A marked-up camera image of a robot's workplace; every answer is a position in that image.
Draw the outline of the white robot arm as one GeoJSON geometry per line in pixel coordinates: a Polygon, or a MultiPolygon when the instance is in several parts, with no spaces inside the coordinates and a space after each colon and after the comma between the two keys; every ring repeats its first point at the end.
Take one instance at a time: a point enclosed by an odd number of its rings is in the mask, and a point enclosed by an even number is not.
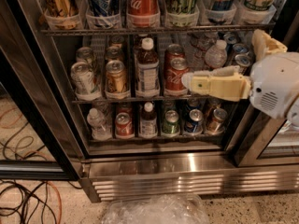
{"type": "Polygon", "coordinates": [[[299,53],[257,29],[251,39],[256,62],[243,76],[235,65],[182,76],[191,92],[226,101],[248,99],[252,106],[273,119],[286,119],[299,127],[299,53]]]}

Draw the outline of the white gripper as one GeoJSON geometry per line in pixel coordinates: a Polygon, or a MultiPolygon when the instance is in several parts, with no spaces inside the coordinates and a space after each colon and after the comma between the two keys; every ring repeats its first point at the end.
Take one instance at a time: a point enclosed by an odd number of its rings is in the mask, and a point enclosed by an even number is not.
{"type": "Polygon", "coordinates": [[[299,53],[286,52],[284,44],[260,29],[253,32],[251,44],[260,60],[252,66],[251,80],[239,73],[238,66],[227,66],[186,73],[183,86],[226,101],[249,97],[255,108],[273,119],[299,119],[299,53]]]}

